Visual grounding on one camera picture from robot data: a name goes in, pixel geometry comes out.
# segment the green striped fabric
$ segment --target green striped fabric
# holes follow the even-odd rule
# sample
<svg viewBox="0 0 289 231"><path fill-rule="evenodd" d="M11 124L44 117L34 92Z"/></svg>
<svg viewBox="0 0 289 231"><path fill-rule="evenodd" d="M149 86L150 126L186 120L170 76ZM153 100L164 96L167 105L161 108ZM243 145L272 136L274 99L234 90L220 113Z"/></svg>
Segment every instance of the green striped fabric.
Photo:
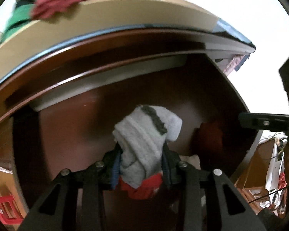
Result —
<svg viewBox="0 0 289 231"><path fill-rule="evenodd" d="M3 32L1 43L20 30L23 26L31 22L30 11L34 7L36 0L18 0L14 12L8 20Z"/></svg>

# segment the white fabric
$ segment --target white fabric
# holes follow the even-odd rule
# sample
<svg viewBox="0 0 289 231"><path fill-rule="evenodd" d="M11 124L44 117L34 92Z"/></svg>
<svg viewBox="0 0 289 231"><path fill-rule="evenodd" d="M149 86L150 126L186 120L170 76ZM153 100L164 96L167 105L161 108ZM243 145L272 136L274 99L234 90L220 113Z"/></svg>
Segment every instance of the white fabric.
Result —
<svg viewBox="0 0 289 231"><path fill-rule="evenodd" d="M175 141L179 136L182 120L166 108L151 106L164 122L167 133L161 135L150 116L141 106L115 125L113 135L123 153L120 172L122 180L133 188L140 187L142 181L160 172L164 142Z"/></svg>

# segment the silver bolt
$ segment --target silver bolt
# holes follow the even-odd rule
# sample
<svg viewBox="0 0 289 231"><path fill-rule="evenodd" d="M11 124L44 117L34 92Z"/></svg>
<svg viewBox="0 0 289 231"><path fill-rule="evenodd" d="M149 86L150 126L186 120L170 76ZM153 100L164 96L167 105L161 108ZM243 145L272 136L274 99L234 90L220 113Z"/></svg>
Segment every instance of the silver bolt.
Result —
<svg viewBox="0 0 289 231"><path fill-rule="evenodd" d="M97 162L95 163L95 166L98 167L98 168L102 168L102 167L105 166L105 163L104 163L103 161L97 161Z"/></svg>
<svg viewBox="0 0 289 231"><path fill-rule="evenodd" d="M62 169L60 174L62 176L67 176L71 171L68 168Z"/></svg>
<svg viewBox="0 0 289 231"><path fill-rule="evenodd" d="M216 169L213 170L213 173L214 173L216 176L221 176L223 172L222 172L219 168L216 168Z"/></svg>
<svg viewBox="0 0 289 231"><path fill-rule="evenodd" d="M185 162L185 161L179 161L178 166L179 166L180 168L185 168L185 167L187 167L187 162Z"/></svg>

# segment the black cable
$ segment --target black cable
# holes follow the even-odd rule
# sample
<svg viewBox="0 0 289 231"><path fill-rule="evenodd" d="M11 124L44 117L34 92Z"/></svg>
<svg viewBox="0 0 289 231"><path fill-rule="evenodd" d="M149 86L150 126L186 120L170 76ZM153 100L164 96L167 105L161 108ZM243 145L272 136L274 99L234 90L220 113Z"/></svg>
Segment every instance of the black cable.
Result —
<svg viewBox="0 0 289 231"><path fill-rule="evenodd" d="M283 187L283 188L281 188L281 189L279 189L279 190L277 190L277 191L274 191L274 192L272 192L272 193L269 193L269 194L267 194L267 195L261 196L261 197L259 197L259 198L257 198L257 199L254 199L254 200L250 201L248 204L251 204L251 203L253 203L254 201L260 200L260 199L262 199L262 198L264 198L264 197L267 197L267 196L269 196L269 195L271 195L271 194L275 194L276 192L281 191L281 190L285 189L286 187L287 187L287 186L285 186L285 187Z"/></svg>

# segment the drawer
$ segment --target drawer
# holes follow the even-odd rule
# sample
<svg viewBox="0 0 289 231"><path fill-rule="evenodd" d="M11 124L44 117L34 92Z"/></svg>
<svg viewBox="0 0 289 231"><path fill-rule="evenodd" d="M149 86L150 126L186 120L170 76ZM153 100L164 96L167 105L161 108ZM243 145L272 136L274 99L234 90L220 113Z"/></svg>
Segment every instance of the drawer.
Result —
<svg viewBox="0 0 289 231"><path fill-rule="evenodd" d="M11 170L13 158L12 119L0 124L0 166Z"/></svg>

